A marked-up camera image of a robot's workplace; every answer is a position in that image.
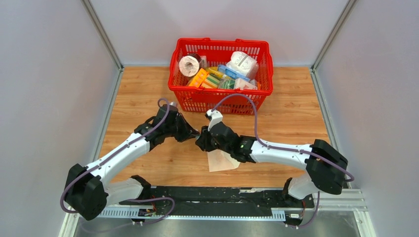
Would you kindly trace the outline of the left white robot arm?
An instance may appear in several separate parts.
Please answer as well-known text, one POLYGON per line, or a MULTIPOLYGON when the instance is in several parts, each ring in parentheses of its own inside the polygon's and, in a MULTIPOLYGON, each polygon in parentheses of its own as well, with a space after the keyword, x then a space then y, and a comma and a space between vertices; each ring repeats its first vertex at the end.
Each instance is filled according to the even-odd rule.
POLYGON ((140 205, 148 203, 151 191, 149 183, 142 177, 134 175, 117 183, 112 183, 112 179, 167 138, 184 142, 199 135, 176 106, 160 106, 155 116, 140 124, 111 152, 88 165, 77 163, 70 168, 60 198, 63 210, 78 213, 90 221, 109 205, 131 199, 140 205))

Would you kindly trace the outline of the cream paper envelope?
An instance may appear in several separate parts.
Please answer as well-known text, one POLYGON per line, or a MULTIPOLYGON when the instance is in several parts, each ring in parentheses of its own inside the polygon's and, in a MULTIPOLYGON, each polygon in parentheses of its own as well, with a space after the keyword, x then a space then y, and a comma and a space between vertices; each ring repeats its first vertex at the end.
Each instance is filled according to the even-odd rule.
POLYGON ((221 150, 208 152, 209 172, 233 170, 239 167, 240 162, 221 150))

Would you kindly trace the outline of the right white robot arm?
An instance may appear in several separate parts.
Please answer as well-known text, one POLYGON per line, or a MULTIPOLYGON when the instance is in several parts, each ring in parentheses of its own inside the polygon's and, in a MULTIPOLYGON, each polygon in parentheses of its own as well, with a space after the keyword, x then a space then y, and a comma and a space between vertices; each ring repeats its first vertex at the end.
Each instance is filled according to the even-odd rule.
POLYGON ((305 145, 272 143, 238 135, 220 122, 212 128, 203 126, 196 145, 205 152, 221 150, 242 163, 277 163, 305 170, 305 174, 289 178, 284 185, 282 200, 290 207, 319 191, 340 195, 346 182, 347 159, 321 139, 305 145))

